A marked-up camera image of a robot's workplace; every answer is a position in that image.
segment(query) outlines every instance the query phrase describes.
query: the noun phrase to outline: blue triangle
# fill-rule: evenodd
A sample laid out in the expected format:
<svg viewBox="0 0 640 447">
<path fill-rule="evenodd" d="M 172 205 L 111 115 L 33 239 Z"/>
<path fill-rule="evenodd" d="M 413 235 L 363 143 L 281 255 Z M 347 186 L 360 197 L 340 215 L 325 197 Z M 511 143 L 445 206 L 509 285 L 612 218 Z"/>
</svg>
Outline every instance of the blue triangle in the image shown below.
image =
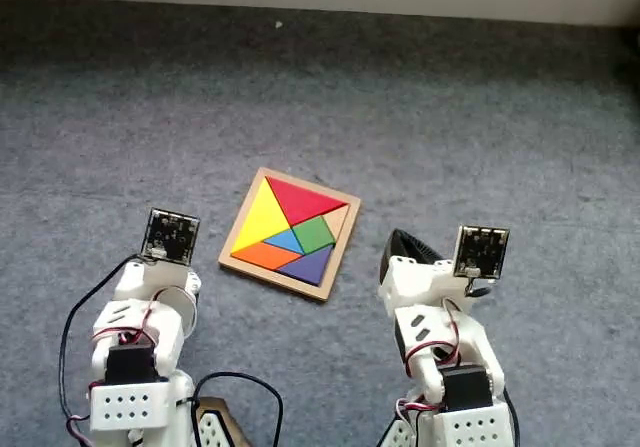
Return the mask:
<svg viewBox="0 0 640 447">
<path fill-rule="evenodd" d="M 300 247 L 300 243 L 291 229 L 269 237 L 264 243 L 304 255 L 304 251 L 302 247 Z"/>
</svg>

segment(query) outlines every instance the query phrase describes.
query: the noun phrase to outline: black circuit board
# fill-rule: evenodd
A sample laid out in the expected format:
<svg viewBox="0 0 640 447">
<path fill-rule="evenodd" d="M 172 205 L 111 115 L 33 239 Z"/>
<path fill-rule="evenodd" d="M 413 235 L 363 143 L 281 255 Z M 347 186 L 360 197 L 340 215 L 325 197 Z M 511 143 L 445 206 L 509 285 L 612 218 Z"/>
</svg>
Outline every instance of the black circuit board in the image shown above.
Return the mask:
<svg viewBox="0 0 640 447">
<path fill-rule="evenodd" d="M 151 209 L 141 254 L 154 260 L 190 265 L 200 219 Z"/>
<path fill-rule="evenodd" d="M 453 275 L 499 279 L 508 240 L 508 229 L 468 225 L 460 227 Z"/>
</svg>

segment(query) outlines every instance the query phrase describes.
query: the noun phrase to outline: red triangle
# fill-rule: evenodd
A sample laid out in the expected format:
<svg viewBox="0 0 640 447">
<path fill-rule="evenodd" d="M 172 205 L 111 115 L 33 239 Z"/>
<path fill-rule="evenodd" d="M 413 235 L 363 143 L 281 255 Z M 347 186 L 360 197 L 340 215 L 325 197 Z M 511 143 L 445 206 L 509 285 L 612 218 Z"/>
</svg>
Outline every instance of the red triangle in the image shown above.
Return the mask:
<svg viewBox="0 0 640 447">
<path fill-rule="evenodd" d="M 341 200 L 332 199 L 273 177 L 267 177 L 267 180 L 291 226 L 346 204 Z"/>
</svg>

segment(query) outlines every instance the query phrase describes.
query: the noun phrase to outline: gray carpet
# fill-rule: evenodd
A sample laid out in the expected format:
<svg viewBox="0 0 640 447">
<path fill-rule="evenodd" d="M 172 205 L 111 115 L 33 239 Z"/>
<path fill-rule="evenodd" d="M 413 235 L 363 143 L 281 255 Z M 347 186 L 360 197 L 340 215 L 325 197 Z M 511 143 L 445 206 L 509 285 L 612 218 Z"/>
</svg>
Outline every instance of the gray carpet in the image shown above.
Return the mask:
<svg viewBox="0 0 640 447">
<path fill-rule="evenodd" d="M 382 246 L 398 226 L 450 255 L 460 223 L 512 229 L 474 314 L 522 445 L 640 445 L 640 69 L 616 31 L 4 0 L 0 63 L 2 445 L 73 445 L 56 388 L 64 318 L 139 248 L 152 206 L 202 218 L 182 367 L 272 382 L 283 446 L 376 444 L 411 386 L 376 297 Z M 218 269 L 260 166 L 363 200 L 325 305 Z M 79 413 L 109 295 L 74 324 Z M 267 395 L 233 381 L 207 393 L 232 397 L 270 445 Z"/>
</svg>

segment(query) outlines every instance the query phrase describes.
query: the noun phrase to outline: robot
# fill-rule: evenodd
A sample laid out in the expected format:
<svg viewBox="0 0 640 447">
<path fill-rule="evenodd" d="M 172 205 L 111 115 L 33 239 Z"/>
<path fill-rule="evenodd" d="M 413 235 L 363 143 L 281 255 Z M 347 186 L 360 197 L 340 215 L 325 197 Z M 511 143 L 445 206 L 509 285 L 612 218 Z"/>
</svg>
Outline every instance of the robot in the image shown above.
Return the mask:
<svg viewBox="0 0 640 447">
<path fill-rule="evenodd" d="M 406 232 L 392 233 L 378 294 L 417 385 L 396 402 L 378 447 L 519 446 L 504 372 L 469 316 L 500 278 L 508 238 L 507 229 L 462 226 L 453 260 L 445 260 Z"/>
<path fill-rule="evenodd" d="M 67 430 L 82 447 L 248 445 L 226 406 L 207 408 L 199 397 L 204 382 L 215 377 L 241 377 L 261 384 L 276 395 L 282 413 L 279 394 L 260 379 L 218 372 L 194 386 L 191 377 L 177 368 L 184 341 L 197 321 L 201 282 L 190 264 L 198 227 L 195 217 L 152 209 L 141 253 L 125 259 L 72 309 L 60 349 L 60 401 Z M 64 389 L 71 319 L 120 269 L 124 271 L 113 299 L 93 325 L 90 415 L 75 416 Z M 82 420 L 89 421 L 91 439 L 77 427 Z"/>
</svg>

